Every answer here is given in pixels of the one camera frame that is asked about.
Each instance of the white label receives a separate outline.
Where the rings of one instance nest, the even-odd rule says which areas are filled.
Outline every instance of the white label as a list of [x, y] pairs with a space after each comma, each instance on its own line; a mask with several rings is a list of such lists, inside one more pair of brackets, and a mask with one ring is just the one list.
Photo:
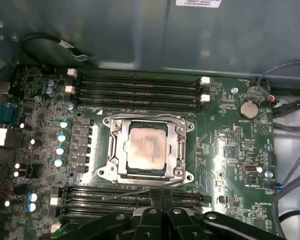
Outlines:
[[176, 0], [177, 6], [202, 7], [202, 8], [218, 8], [221, 0]]
[[72, 46], [70, 43], [63, 41], [62, 39], [59, 42], [59, 45], [62, 46], [65, 49], [74, 49], [75, 47]]

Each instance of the electrolytic capacitor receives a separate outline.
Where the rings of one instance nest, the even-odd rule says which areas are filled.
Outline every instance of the electrolytic capacitor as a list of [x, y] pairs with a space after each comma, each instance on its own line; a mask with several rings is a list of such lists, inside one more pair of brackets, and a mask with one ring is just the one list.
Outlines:
[[57, 168], [60, 168], [60, 167], [62, 167], [63, 165], [65, 165], [65, 160], [64, 160], [64, 159], [61, 159], [61, 158], [58, 158], [58, 159], [54, 160], [54, 165], [55, 165]]
[[19, 200], [16, 199], [16, 198], [14, 198], [14, 199], [10, 199], [10, 200], [5, 201], [4, 202], [4, 206], [10, 207], [10, 206], [14, 206], [14, 205], [16, 205], [18, 203], [19, 203]]
[[57, 86], [56, 82], [52, 79], [49, 79], [48, 82], [46, 83], [46, 85], [53, 89]]
[[13, 176], [14, 176], [15, 178], [24, 177], [24, 176], [26, 176], [26, 172], [25, 172], [25, 171], [15, 171], [15, 172], [13, 173]]
[[32, 202], [32, 203], [30, 203], [30, 204], [28, 205], [28, 211], [29, 211], [30, 213], [35, 212], [37, 209], [39, 209], [39, 204], [38, 204], [38, 203]]
[[42, 146], [43, 142], [39, 139], [31, 139], [30, 144], [33, 146]]
[[45, 93], [49, 95], [49, 97], [53, 97], [54, 95], [56, 95], [56, 92], [54, 91], [54, 89], [50, 86], [48, 86], [45, 90]]
[[60, 128], [68, 129], [70, 128], [70, 123], [67, 120], [62, 120], [60, 121]]
[[69, 103], [69, 104], [66, 106], [66, 109], [67, 109], [70, 113], [72, 113], [72, 112], [74, 111], [74, 109], [75, 109], [75, 106], [74, 106], [73, 104]]
[[67, 153], [67, 149], [62, 147], [62, 146], [59, 146], [56, 148], [55, 150], [55, 153], [59, 156], [63, 155], [63, 154], [66, 154]]
[[68, 136], [63, 133], [60, 133], [58, 136], [58, 141], [60, 143], [64, 143], [64, 142], [68, 141], [68, 139], [69, 139]]
[[24, 129], [24, 130], [28, 130], [28, 131], [31, 131], [32, 130], [32, 126], [28, 125], [28, 124], [25, 124], [25, 123], [20, 123], [19, 127], [21, 129]]
[[24, 170], [24, 169], [27, 168], [27, 164], [26, 164], [26, 163], [16, 163], [16, 164], [14, 165], [14, 168], [15, 168], [15, 169], [21, 169], [21, 170]]
[[32, 193], [29, 196], [29, 201], [32, 202], [32, 203], [34, 203], [37, 200], [39, 200], [40, 198], [41, 198], [41, 194], [40, 193]]

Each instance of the screw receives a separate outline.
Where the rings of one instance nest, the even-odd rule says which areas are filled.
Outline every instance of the screw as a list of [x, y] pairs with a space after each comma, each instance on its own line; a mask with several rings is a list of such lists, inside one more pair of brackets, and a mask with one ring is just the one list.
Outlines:
[[237, 87], [233, 87], [233, 88], [231, 89], [231, 92], [232, 92], [233, 94], [237, 94], [237, 93], [239, 92], [239, 89], [238, 89]]
[[210, 213], [210, 214], [208, 214], [207, 218], [210, 219], [210, 220], [214, 220], [214, 219], [217, 218], [217, 216], [214, 215], [214, 214], [212, 214], [212, 213]]
[[120, 130], [121, 129], [121, 123], [119, 121], [115, 121], [113, 123], [113, 130], [117, 131], [117, 130]]
[[184, 131], [184, 128], [182, 126], [177, 126], [175, 131], [178, 133], [178, 134], [182, 134], [182, 132]]
[[181, 213], [181, 210], [176, 208], [176, 209], [173, 209], [173, 213], [174, 214], [180, 214]]
[[181, 169], [179, 169], [179, 168], [177, 168], [176, 170], [174, 170], [174, 175], [176, 177], [182, 177], [183, 174], [184, 174], [184, 172]]
[[274, 177], [274, 174], [272, 173], [272, 171], [266, 171], [264, 173], [264, 176], [267, 178], [267, 179], [272, 179]]
[[150, 214], [156, 214], [156, 213], [157, 213], [157, 210], [151, 209], [151, 210], [149, 211], [149, 213], [150, 213]]
[[116, 218], [115, 219], [117, 219], [117, 220], [122, 220], [122, 219], [125, 219], [125, 215], [123, 215], [123, 214], [119, 214], [118, 216], [116, 216]]

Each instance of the cable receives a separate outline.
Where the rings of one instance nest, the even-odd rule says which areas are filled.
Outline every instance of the cable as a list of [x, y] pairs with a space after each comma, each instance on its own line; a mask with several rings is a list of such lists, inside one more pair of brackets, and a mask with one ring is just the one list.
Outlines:
[[[173, 181], [173, 182], [169, 182], [167, 184], [163, 184], [157, 187], [154, 187], [152, 189], [162, 189], [165, 187], [169, 187], [175, 184], [179, 184], [182, 183], [184, 180], [178, 180], [178, 181]], [[133, 191], [133, 192], [126, 192], [126, 193], [122, 193], [122, 194], [118, 194], [118, 195], [114, 195], [114, 196], [104, 196], [102, 197], [102, 200], [113, 200], [113, 199], [118, 199], [118, 198], [122, 198], [122, 197], [126, 197], [126, 196], [131, 196], [131, 195], [138, 195], [138, 194], [144, 194], [149, 192], [151, 189], [144, 189], [144, 190], [139, 190], [139, 191]]]
[[35, 61], [37, 64], [40, 65], [44, 65], [42, 63], [42, 61], [40, 61], [39, 58], [37, 58], [33, 53], [31, 53], [30, 51], [28, 51], [25, 47], [25, 44], [31, 40], [35, 40], [35, 39], [45, 39], [45, 40], [49, 40], [52, 42], [55, 42], [57, 44], [59, 44], [61, 47], [68, 49], [71, 52], [71, 55], [73, 56], [73, 58], [78, 61], [78, 62], [86, 62], [90, 67], [91, 64], [88, 62], [89, 57], [85, 54], [83, 54], [79, 49], [75, 48], [74, 46], [72, 46], [70, 43], [56, 37], [56, 36], [52, 36], [50, 34], [47, 33], [42, 33], [42, 32], [32, 32], [29, 33], [27, 35], [25, 35], [21, 40], [20, 40], [20, 49], [21, 51], [25, 52], [26, 55], [32, 59], [33, 61]]
[[294, 179], [292, 182], [290, 182], [287, 186], [285, 186], [274, 198], [272, 203], [272, 216], [274, 220], [274, 224], [276, 226], [276, 229], [279, 232], [279, 235], [283, 238], [286, 238], [284, 231], [280, 224], [279, 219], [279, 209], [278, 209], [278, 203], [279, 200], [282, 199], [287, 194], [291, 193], [293, 190], [298, 188], [300, 186], [300, 176], [298, 176], [296, 179]]
[[291, 170], [289, 171], [289, 173], [286, 175], [285, 179], [282, 181], [282, 185], [285, 186], [288, 181], [290, 180], [290, 178], [292, 177], [292, 175], [295, 173], [295, 171], [297, 170], [297, 168], [300, 165], [300, 157], [297, 159], [297, 161], [295, 162], [294, 166], [291, 168]]
[[282, 214], [279, 217], [279, 220], [280, 220], [280, 223], [282, 223], [284, 220], [287, 220], [291, 217], [299, 216], [299, 215], [300, 215], [300, 210], [288, 211], [288, 212]]
[[286, 132], [300, 133], [300, 126], [286, 126], [280, 123], [273, 123], [275, 129], [280, 129]]
[[11, 194], [10, 194], [10, 192], [8, 192], [8, 191], [4, 191], [4, 190], [0, 190], [0, 193], [2, 193], [2, 194], [5, 194], [5, 195], [8, 195], [8, 196], [10, 196]]
[[270, 73], [274, 72], [274, 71], [277, 71], [279, 69], [283, 69], [283, 68], [286, 68], [286, 67], [289, 67], [289, 66], [293, 66], [293, 65], [300, 65], [300, 61], [293, 61], [293, 62], [288, 62], [288, 63], [285, 63], [285, 64], [282, 64], [282, 65], [279, 65], [279, 66], [275, 66], [274, 68], [266, 71], [265, 73], [263, 73], [261, 76], [259, 76], [258, 80], [256, 81], [256, 86], [258, 87], [258, 89], [267, 97], [270, 98], [271, 100], [271, 93], [268, 92], [266, 89], [264, 89], [261, 85], [260, 85], [260, 82], [262, 81], [262, 79], [264, 77], [266, 77], [267, 75], [269, 75]]

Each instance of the black ram slot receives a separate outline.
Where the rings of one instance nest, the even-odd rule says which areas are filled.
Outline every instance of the black ram slot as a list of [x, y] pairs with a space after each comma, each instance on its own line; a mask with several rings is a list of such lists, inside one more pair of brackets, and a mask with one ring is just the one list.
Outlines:
[[78, 99], [79, 105], [108, 107], [116, 109], [144, 109], [144, 110], [157, 110], [167, 112], [198, 112], [199, 108], [196, 105], [184, 106], [181, 104], [164, 104], [161, 102], [120, 102], [113, 99]]
[[133, 83], [143, 85], [159, 85], [159, 86], [180, 86], [180, 87], [195, 87], [198, 81], [170, 80], [170, 79], [155, 79], [155, 78], [129, 78], [129, 77], [105, 77], [105, 76], [88, 76], [83, 77], [81, 82], [107, 82], [107, 83]]
[[[111, 95], [108, 93], [102, 93], [102, 92], [85, 92], [80, 93], [77, 95], [77, 97], [83, 97], [83, 98], [109, 98]], [[196, 100], [195, 97], [192, 99], [185, 99], [180, 97], [171, 97], [171, 96], [163, 96], [163, 95], [157, 95], [157, 96], [150, 96], [150, 95], [137, 95], [137, 94], [113, 94], [112, 97], [115, 97], [116, 100], [124, 100], [124, 101], [142, 101], [146, 99], [147, 101], [154, 101], [154, 102], [164, 102], [164, 103], [177, 103], [177, 104], [195, 104]]]
[[119, 91], [119, 92], [145, 92], [145, 93], [158, 93], [158, 94], [172, 94], [172, 95], [195, 95], [198, 91], [195, 88], [177, 88], [177, 87], [158, 87], [158, 86], [144, 86], [144, 85], [80, 85], [81, 90], [92, 91]]

